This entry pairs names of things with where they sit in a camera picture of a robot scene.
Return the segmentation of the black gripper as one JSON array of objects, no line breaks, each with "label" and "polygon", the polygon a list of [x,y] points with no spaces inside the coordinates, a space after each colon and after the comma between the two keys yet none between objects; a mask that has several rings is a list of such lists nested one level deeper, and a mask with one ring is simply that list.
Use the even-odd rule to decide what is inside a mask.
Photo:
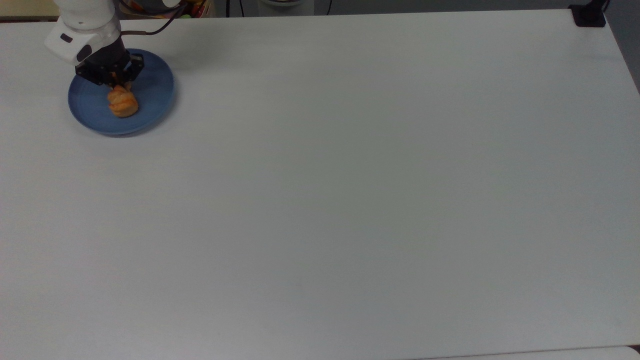
[{"label": "black gripper", "polygon": [[132,54],[122,39],[101,48],[75,66],[75,74],[95,85],[131,92],[133,82],[145,66],[144,55]]}]

